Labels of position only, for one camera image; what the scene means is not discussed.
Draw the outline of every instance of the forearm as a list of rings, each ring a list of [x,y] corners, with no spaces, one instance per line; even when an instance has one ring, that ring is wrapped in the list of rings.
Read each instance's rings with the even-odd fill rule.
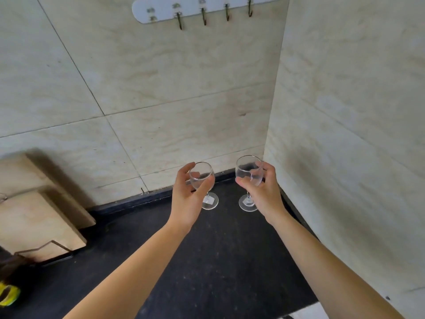
[[[65,319],[133,319],[183,240],[170,222],[92,290]]]
[[[273,223],[331,319],[402,319],[372,287],[287,213]]]

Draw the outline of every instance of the glass base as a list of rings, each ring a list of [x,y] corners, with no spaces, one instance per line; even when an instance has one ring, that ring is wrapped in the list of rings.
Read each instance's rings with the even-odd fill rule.
[[[202,203],[202,208],[206,210],[214,209],[218,205],[218,196],[215,193],[208,193],[208,195],[205,196],[204,202]]]
[[[246,204],[244,204],[244,200],[248,198],[248,195],[243,195],[241,197],[241,199],[239,199],[239,206],[244,210],[244,211],[256,211],[258,208],[255,204],[252,204],[251,206],[247,206]]]

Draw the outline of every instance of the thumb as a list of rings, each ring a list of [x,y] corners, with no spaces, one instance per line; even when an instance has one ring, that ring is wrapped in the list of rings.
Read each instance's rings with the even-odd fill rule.
[[[249,193],[254,192],[257,188],[251,183],[250,177],[244,177],[244,178],[236,177],[236,183],[240,185],[243,189],[248,191]]]
[[[215,178],[213,176],[209,176],[206,178],[200,187],[196,190],[195,194],[204,198],[207,192],[211,190],[211,187],[214,185]]]

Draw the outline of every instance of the yellow object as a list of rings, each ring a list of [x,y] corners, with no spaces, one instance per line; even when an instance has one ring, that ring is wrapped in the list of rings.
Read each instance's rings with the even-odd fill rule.
[[[2,300],[0,300],[0,307],[6,307],[8,305],[11,305],[18,299],[19,294],[21,293],[21,290],[18,287],[15,287],[14,285],[6,285],[3,282],[0,282],[0,296],[2,296]]]

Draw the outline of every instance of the hand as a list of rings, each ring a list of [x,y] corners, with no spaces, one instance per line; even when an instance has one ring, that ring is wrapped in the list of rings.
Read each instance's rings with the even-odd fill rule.
[[[189,170],[194,166],[194,162],[188,163],[177,173],[173,187],[171,214],[168,219],[170,224],[178,226],[179,229],[184,230],[186,233],[190,231],[192,225],[198,219],[202,209],[202,201],[214,184],[214,177],[209,176],[197,191],[192,192],[193,186],[187,185],[186,181],[189,180]]]
[[[236,183],[246,189],[251,194],[260,213],[264,215],[268,223],[274,226],[281,215],[287,211],[280,196],[278,181],[276,180],[276,170],[274,166],[263,162],[264,179],[258,186],[254,186],[250,177],[237,177]]]

